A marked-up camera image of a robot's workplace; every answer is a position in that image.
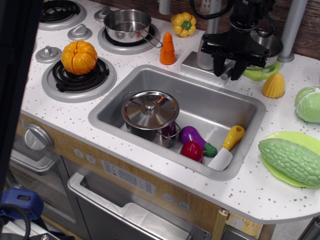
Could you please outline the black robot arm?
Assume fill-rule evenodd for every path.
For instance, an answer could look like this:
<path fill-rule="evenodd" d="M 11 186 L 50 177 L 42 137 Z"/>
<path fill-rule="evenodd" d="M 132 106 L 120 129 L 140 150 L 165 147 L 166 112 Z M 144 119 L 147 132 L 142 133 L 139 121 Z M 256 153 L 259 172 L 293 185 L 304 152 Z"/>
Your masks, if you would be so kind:
<path fill-rule="evenodd" d="M 256 42 L 251 33 L 262 19 L 275 27 L 268 16 L 274 3 L 274 0 L 229 0 L 225 9 L 210 16 L 217 18 L 233 10 L 229 16 L 230 28 L 227 32 L 206 33 L 202 37 L 201 51 L 213 58 L 214 75 L 220 77 L 223 74 L 226 60 L 234 62 L 231 80 L 238 80 L 247 67 L 266 66 L 271 50 Z"/>

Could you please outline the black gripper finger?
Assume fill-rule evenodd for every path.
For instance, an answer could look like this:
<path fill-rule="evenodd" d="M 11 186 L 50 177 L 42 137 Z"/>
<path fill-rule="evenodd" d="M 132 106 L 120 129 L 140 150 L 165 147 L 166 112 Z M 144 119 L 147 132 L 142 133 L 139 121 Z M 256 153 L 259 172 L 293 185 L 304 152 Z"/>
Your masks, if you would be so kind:
<path fill-rule="evenodd" d="M 246 70 L 247 66 L 248 66 L 248 62 L 245 60 L 236 61 L 234 64 L 230 79 L 232 81 L 238 80 Z"/>
<path fill-rule="evenodd" d="M 223 52 L 217 52 L 213 57 L 213 70 L 217 77 L 220 77 L 225 70 L 226 65 L 230 62 L 228 55 Z"/>

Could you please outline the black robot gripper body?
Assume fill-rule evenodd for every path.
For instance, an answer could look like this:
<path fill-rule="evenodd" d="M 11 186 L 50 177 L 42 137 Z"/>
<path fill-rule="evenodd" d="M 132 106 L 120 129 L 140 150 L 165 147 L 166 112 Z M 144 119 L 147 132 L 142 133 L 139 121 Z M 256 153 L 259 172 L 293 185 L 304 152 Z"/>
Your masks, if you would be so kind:
<path fill-rule="evenodd" d="M 201 51 L 236 62 L 245 61 L 250 66 L 265 67 L 271 51 L 256 42 L 251 31 L 236 30 L 231 27 L 224 33 L 204 34 Z"/>

